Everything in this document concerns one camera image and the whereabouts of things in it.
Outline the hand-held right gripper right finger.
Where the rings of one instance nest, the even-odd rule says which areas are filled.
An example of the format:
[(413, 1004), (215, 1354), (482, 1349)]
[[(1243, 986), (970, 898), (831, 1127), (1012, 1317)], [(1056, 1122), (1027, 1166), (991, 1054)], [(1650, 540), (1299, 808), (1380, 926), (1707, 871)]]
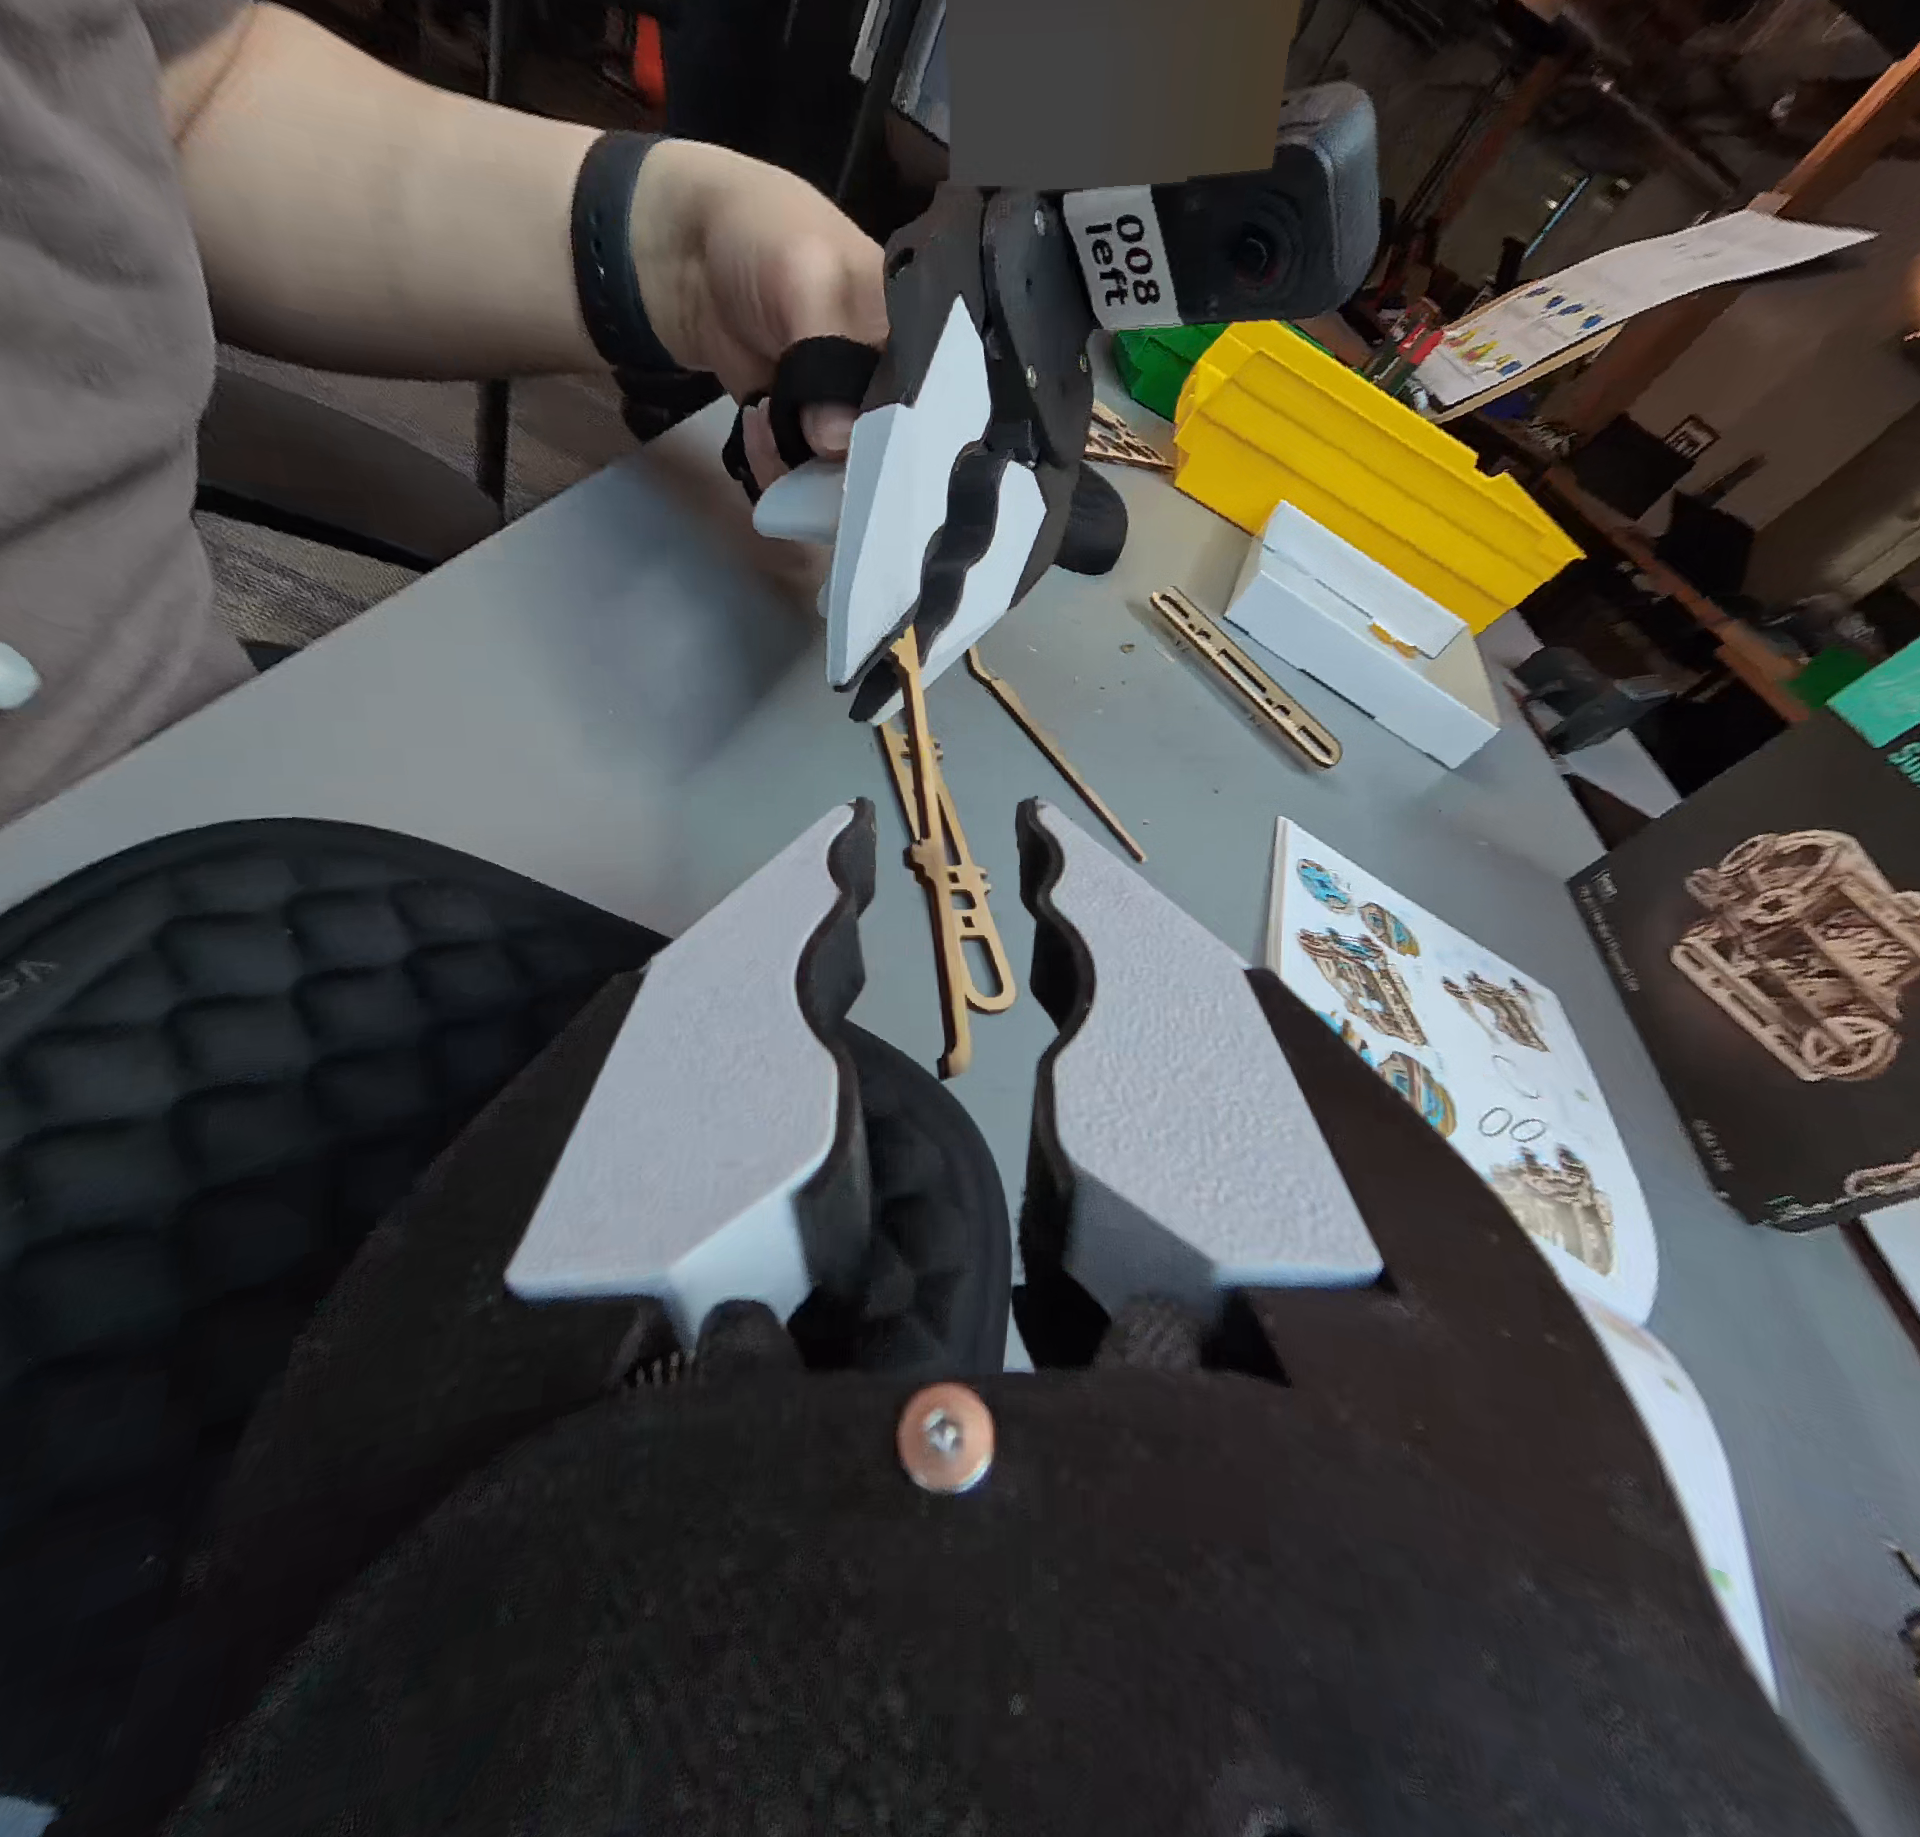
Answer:
[(1044, 798), (1018, 806), (1036, 1075), (1015, 1324), (1088, 1361), (1133, 1304), (1212, 1336), (1258, 1290), (1373, 1287), (1384, 1258), (1237, 949)]

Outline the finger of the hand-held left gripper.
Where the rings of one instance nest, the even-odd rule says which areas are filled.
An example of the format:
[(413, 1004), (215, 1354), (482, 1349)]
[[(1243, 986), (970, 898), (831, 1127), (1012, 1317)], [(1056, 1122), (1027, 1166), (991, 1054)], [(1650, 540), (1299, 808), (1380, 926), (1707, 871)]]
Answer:
[(844, 458), (828, 583), (828, 678), (853, 690), (916, 617), (931, 543), (948, 521), (949, 476), (991, 425), (985, 348), (953, 298), (916, 397), (864, 411)]
[[(959, 664), (1012, 610), (1044, 521), (1034, 469), (985, 449), (962, 452), (949, 476), (948, 521), (929, 549), (922, 602), (900, 629), (917, 634), (923, 684)], [(900, 672), (886, 651), (852, 690), (849, 715), (857, 722), (900, 710)]]

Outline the thin hooked wooden strip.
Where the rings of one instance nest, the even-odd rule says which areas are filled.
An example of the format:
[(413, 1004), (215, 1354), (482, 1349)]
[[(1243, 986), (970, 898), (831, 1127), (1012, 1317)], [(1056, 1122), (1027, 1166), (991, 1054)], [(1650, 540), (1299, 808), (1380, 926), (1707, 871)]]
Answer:
[(876, 724), (876, 739), (895, 781), (908, 845), (904, 861), (916, 875), (929, 918), (944, 1020), (938, 1076), (953, 1078), (974, 1063), (970, 1013), (965, 986), (961, 919), (953, 908), (952, 853), (948, 841), (948, 791), (936, 749), (916, 739), (900, 720)]

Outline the slotted wooden part with loop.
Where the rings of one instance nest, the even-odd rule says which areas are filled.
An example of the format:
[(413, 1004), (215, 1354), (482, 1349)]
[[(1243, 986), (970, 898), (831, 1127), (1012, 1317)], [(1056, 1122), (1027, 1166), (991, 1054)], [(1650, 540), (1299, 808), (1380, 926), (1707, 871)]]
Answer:
[[(913, 727), (916, 739), (936, 749), (938, 768), (946, 781), (936, 739), (931, 732), (927, 690), (922, 680), (922, 656), (917, 634), (904, 629), (894, 647), (894, 661), (900, 672), (903, 722)], [(1018, 985), (1006, 958), (1006, 944), (991, 908), (991, 880), (974, 857), (965, 825), (948, 791), (948, 841), (952, 853), (953, 908), (961, 919), (961, 942), (965, 955), (967, 1002), (974, 1015), (999, 1017), (1014, 1008)]]

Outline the person's left forearm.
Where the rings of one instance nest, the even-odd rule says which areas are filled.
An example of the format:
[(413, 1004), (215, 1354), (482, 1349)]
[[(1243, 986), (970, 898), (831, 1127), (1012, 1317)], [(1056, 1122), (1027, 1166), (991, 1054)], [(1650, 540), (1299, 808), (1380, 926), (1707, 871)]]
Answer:
[(571, 209), (599, 136), (246, 5), (159, 74), (215, 337), (391, 379), (594, 374)]

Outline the black model kit box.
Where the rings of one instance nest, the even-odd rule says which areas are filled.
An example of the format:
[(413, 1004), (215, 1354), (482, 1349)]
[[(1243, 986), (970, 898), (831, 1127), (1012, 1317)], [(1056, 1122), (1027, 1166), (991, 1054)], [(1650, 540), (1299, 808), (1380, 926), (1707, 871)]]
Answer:
[(1837, 712), (1570, 880), (1719, 1200), (1810, 1233), (1913, 1200), (1915, 779)]

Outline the person's left hand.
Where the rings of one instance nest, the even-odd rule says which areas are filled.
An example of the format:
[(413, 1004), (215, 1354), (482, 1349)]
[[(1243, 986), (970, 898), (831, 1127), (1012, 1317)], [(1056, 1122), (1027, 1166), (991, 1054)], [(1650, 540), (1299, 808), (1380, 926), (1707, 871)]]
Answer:
[(667, 351), (738, 398), (752, 481), (787, 472), (765, 393), (804, 340), (886, 348), (886, 256), (802, 177), (708, 143), (667, 139), (636, 171), (636, 286)]

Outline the green plastic bin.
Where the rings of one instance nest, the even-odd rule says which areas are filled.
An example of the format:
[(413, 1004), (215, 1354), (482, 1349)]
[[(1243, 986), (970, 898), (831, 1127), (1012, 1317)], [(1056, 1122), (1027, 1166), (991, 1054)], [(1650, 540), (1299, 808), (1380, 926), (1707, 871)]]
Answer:
[(1214, 321), (1112, 332), (1117, 382), (1137, 406), (1173, 422), (1193, 366), (1227, 330)]

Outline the tapered wooden stick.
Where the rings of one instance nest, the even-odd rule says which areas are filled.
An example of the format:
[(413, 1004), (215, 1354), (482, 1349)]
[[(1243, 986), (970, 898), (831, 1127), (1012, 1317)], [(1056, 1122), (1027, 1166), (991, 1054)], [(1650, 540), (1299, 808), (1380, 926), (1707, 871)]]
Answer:
[(985, 664), (979, 647), (967, 650), (967, 667), (974, 680), (996, 701), (1006, 717), (1015, 722), (1027, 741), (1042, 752), (1049, 765), (1098, 819), (1098, 823), (1117, 841), (1117, 845), (1138, 864), (1145, 864), (1146, 851), (1141, 841), (1122, 822), (1117, 811), (1094, 789), (1090, 781), (1070, 762), (1058, 739), (1050, 732), (1045, 732), (1044, 724), (1032, 715), (1012, 681), (1006, 676), (994, 673)]

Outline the wooden bar with holes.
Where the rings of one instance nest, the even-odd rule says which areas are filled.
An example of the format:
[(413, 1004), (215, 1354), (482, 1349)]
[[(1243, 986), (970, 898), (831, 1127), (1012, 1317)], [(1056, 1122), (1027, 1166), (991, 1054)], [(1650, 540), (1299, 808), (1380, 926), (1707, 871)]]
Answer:
[(1157, 620), (1187, 646), (1254, 720), (1314, 770), (1330, 773), (1340, 768), (1342, 745), (1333, 732), (1281, 690), (1212, 616), (1200, 611), (1177, 588), (1152, 592), (1149, 602)]

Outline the black wristband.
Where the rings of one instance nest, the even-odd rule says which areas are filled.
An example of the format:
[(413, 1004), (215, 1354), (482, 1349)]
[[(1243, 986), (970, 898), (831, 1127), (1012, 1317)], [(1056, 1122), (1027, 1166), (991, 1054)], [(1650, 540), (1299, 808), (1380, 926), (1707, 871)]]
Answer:
[(609, 131), (594, 139), (577, 174), (571, 210), (571, 260), (583, 323), (612, 370), (620, 413), (639, 445), (650, 445), (722, 393), (714, 374), (682, 365), (650, 317), (635, 258), (635, 206), (642, 170), (667, 139)]

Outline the black padded cushion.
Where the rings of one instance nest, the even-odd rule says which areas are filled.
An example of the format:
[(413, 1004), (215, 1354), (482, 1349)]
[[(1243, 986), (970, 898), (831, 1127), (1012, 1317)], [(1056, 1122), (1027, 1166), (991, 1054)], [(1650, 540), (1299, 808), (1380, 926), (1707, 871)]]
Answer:
[(1009, 1832), (886, 1539), (1006, 1334), (967, 1109), (844, 1023), (852, 1288), (508, 1293), (661, 955), (305, 819), (5, 918), (6, 1832)]

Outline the black office chair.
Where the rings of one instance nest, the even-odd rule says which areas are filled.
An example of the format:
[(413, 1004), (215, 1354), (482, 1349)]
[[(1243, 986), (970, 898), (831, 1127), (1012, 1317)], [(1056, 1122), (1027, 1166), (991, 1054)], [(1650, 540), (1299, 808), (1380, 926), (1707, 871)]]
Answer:
[(218, 366), (197, 430), (202, 514), (428, 575), (496, 536), (465, 475), (307, 393)]

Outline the printed instruction sheet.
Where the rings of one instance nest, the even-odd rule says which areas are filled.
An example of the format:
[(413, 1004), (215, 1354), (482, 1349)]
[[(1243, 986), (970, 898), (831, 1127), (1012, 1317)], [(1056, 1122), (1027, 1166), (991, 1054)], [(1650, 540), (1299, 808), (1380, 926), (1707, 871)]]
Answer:
[(1522, 283), (1443, 330), (1412, 378), (1435, 411), (1520, 388), (1569, 353), (1680, 298), (1774, 276), (1861, 247), (1854, 226), (1809, 226), (1739, 210), (1660, 239), (1636, 241)]

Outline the green box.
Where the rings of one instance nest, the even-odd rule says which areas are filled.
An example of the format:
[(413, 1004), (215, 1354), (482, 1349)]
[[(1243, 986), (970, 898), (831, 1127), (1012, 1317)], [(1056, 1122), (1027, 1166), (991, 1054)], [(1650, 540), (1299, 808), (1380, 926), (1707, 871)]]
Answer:
[(1865, 746), (1918, 779), (1918, 641), (1897, 650), (1839, 690), (1825, 712), (1847, 724)]

